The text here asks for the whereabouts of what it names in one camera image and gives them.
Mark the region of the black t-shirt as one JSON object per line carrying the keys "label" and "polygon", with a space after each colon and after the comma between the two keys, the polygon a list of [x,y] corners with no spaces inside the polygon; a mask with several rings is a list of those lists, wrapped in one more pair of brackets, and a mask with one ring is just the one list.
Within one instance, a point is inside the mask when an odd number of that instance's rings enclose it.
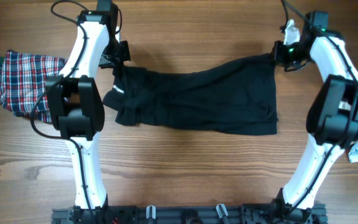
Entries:
{"label": "black t-shirt", "polygon": [[148,124],[251,136],[277,133],[275,64],[269,54],[194,73],[122,65],[103,104],[125,126]]}

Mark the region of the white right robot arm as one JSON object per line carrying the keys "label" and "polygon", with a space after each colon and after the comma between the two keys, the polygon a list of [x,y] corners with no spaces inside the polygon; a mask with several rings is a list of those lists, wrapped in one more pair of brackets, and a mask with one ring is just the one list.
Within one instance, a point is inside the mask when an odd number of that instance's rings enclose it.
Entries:
{"label": "white right robot arm", "polygon": [[328,13],[312,11],[300,17],[303,30],[288,20],[276,41],[272,60],[286,72],[317,65],[323,86],[306,119],[308,142],[292,178],[270,204],[269,221],[305,223],[312,215],[318,189],[344,151],[358,141],[358,71],[339,32],[328,29]]}

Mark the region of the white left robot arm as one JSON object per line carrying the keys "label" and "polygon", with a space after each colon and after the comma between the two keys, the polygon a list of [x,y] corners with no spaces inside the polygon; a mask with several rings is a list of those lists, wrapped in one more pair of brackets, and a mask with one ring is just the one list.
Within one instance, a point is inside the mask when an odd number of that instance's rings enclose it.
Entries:
{"label": "white left robot arm", "polygon": [[78,33],[64,68],[46,82],[53,127],[71,154],[76,183],[74,206],[54,210],[53,223],[113,223],[101,178],[99,136],[105,113],[94,80],[99,68],[115,68],[131,59],[120,40],[121,10],[112,1],[98,1],[75,19]]}

